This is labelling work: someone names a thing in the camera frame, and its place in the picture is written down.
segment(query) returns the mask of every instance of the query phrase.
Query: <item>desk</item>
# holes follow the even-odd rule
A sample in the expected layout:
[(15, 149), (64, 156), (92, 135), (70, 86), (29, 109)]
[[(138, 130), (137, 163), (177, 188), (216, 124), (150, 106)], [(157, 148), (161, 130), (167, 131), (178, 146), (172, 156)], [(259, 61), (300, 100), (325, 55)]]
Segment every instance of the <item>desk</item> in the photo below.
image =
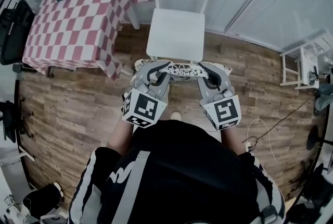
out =
[(131, 1), (151, 0), (42, 0), (35, 16), (23, 62), (42, 74), (49, 66), (100, 67), (117, 78), (123, 65), (113, 56), (114, 41)]

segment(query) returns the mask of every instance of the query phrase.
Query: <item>red and white checkered tablecloth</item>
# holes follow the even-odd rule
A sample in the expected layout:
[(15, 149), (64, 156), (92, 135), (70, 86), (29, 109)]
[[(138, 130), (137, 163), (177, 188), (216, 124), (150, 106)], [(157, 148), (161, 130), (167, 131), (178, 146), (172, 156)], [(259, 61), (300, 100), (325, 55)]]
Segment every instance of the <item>red and white checkered tablecloth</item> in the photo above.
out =
[(113, 45), (129, 7), (130, 0), (42, 0), (23, 62), (42, 74), (49, 66), (100, 67), (117, 78), (123, 65), (113, 56)]

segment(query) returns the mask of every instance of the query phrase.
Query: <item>baseboard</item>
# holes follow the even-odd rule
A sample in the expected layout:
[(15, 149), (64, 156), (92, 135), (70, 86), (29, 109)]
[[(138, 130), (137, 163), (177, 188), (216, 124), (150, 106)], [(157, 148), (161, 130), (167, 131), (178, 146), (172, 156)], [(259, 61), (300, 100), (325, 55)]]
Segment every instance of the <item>baseboard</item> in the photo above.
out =
[[(129, 21), (124, 21), (123, 23), (124, 24), (131, 24)], [(151, 23), (150, 22), (140, 22), (140, 24), (150, 25)], [(270, 45), (266, 45), (266, 44), (263, 44), (263, 43), (255, 42), (255, 41), (252, 41), (252, 40), (249, 40), (249, 39), (246, 39), (246, 38), (242, 38), (242, 37), (239, 37), (239, 36), (230, 35), (230, 34), (226, 34), (226, 33), (220, 32), (220, 31), (210, 30), (210, 29), (205, 29), (205, 31), (209, 32), (209, 33), (214, 33), (214, 34), (218, 34), (218, 35), (238, 39), (238, 40), (245, 41), (245, 42), (248, 42), (248, 43), (253, 43), (253, 44), (256, 44), (256, 45), (259, 45), (259, 46), (262, 46), (262, 47), (265, 47), (265, 48), (268, 48), (268, 49), (271, 49), (271, 50), (274, 50), (274, 51), (279, 52), (279, 53), (283, 52), (282, 49), (272, 47)]]

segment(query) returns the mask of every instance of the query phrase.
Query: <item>chair seat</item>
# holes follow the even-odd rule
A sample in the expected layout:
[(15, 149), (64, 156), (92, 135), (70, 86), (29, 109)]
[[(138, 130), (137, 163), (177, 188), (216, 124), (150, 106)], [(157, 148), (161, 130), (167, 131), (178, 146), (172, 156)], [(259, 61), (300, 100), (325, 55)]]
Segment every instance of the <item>chair seat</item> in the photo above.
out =
[(155, 8), (150, 26), (149, 56), (202, 61), (204, 14)]

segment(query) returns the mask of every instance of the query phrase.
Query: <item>white cable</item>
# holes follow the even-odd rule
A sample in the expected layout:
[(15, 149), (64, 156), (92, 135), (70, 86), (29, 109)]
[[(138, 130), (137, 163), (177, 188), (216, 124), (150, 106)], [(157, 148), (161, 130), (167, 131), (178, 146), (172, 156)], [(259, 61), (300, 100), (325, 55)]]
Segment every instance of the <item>white cable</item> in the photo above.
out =
[(268, 132), (268, 144), (270, 145), (270, 149), (271, 149), (271, 152), (272, 152), (272, 155), (273, 155), (274, 160), (275, 160), (277, 163), (285, 163), (285, 162), (291, 160), (291, 158), (289, 158), (289, 159), (287, 159), (287, 160), (285, 160), (285, 161), (278, 161), (278, 160), (276, 160), (275, 155), (274, 155), (273, 150), (272, 150), (272, 147), (271, 147), (270, 130), (268, 129), (266, 123), (265, 123), (262, 119), (260, 119), (260, 118), (255, 118), (255, 119), (253, 119), (253, 120), (250, 122), (250, 124), (248, 125), (248, 130), (247, 130), (247, 132), (246, 132), (246, 142), (248, 141), (248, 134), (249, 134), (250, 126), (251, 126), (252, 122), (254, 122), (255, 120), (260, 120), (262, 123), (264, 123), (265, 127), (267, 128), (267, 132)]

